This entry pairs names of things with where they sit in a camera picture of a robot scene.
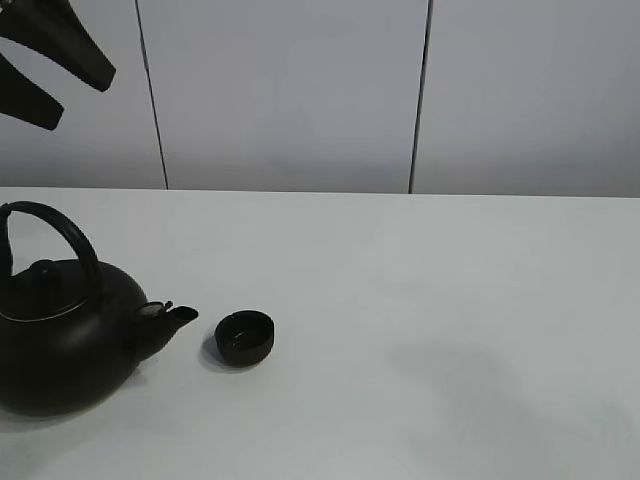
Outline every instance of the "white wall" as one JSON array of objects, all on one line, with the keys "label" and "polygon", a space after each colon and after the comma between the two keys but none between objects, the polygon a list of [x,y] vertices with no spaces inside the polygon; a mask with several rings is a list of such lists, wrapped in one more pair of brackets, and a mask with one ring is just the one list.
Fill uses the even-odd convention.
[{"label": "white wall", "polygon": [[640,2],[433,13],[417,192],[640,196]]},{"label": "white wall", "polygon": [[173,188],[406,192],[427,0],[141,0]]},{"label": "white wall", "polygon": [[0,115],[0,185],[164,186],[132,0],[71,0],[118,72],[106,93],[49,59],[0,39],[13,65],[66,111],[54,132]]}]

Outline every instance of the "teapot handle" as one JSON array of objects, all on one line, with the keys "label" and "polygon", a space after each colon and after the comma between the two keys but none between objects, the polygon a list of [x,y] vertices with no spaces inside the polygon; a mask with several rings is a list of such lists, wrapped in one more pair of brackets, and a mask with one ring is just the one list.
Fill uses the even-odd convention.
[{"label": "teapot handle", "polygon": [[103,279],[95,250],[80,228],[55,208],[35,202],[5,203],[0,207],[0,283],[11,279],[13,254],[9,243],[8,219],[11,212],[22,212],[43,220],[55,228],[71,245],[87,277],[89,295],[98,300],[102,294]]}]

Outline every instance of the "small black bowl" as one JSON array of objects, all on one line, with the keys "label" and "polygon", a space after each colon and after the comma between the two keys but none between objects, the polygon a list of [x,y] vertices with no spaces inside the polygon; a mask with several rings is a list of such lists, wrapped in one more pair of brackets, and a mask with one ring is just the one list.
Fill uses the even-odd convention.
[{"label": "small black bowl", "polygon": [[249,367],[264,360],[273,348],[273,320],[262,312],[236,312],[216,327],[220,356],[233,367]]}]

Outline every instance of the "white table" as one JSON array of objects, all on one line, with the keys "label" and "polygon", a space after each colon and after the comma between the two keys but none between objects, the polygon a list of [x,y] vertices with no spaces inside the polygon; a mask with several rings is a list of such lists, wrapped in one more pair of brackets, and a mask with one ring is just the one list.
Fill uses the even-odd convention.
[{"label": "white table", "polygon": [[[18,199],[202,317],[87,413],[2,414],[2,480],[640,478],[640,201],[0,189]],[[70,255],[10,230],[23,267]],[[272,355],[207,363],[248,308]]]}]

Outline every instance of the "black teapot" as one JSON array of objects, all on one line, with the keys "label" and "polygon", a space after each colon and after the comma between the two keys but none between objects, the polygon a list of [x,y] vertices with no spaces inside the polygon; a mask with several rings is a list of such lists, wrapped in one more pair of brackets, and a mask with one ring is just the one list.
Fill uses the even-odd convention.
[{"label": "black teapot", "polygon": [[[40,260],[17,275],[7,221],[34,215],[55,228],[77,260]],[[111,394],[179,328],[188,307],[148,303],[122,270],[98,261],[80,229],[43,204],[0,207],[0,406],[25,415],[86,408]]]}]

